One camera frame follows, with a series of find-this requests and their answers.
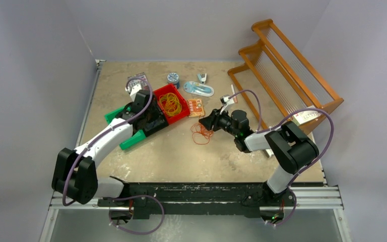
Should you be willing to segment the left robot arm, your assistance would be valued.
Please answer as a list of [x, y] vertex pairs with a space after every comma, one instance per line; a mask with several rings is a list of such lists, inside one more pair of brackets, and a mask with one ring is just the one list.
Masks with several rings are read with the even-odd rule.
[[115, 178], [98, 178], [97, 168], [121, 144], [130, 147], [145, 137], [168, 126], [158, 105], [156, 95], [140, 89], [110, 121], [108, 126], [91, 140], [75, 149], [63, 148], [57, 155], [51, 187], [63, 194], [63, 204], [86, 204], [93, 198], [110, 198], [117, 206], [130, 201], [130, 192], [124, 181]]

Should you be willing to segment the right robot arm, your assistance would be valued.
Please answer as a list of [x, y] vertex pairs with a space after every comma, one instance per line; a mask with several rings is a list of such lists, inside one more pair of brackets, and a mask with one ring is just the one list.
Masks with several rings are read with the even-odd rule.
[[268, 132], [254, 132], [243, 110], [213, 109], [209, 116], [199, 119], [208, 131], [224, 130], [234, 137], [237, 149], [244, 153], [271, 149], [278, 167], [264, 183], [263, 199], [269, 205], [282, 200], [283, 192], [301, 168], [310, 165], [319, 155], [316, 144], [294, 123], [286, 122]]

